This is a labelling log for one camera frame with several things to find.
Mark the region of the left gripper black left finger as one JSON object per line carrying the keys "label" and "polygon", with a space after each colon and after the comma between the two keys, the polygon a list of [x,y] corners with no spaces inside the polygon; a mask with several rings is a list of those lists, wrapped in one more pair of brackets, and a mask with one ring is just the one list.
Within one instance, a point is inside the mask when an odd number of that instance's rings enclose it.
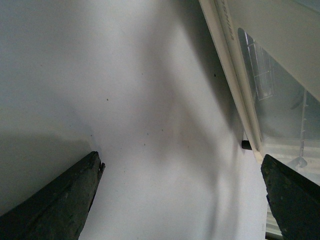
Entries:
{"label": "left gripper black left finger", "polygon": [[0,217],[2,240],[77,240],[105,164],[90,152],[23,203]]}

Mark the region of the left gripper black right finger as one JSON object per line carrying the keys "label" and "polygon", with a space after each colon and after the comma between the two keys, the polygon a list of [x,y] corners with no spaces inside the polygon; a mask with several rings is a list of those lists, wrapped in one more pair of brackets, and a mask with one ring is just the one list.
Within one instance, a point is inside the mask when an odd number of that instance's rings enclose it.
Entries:
{"label": "left gripper black right finger", "polygon": [[320,238],[320,186],[267,154],[261,172],[267,201],[285,240]]}

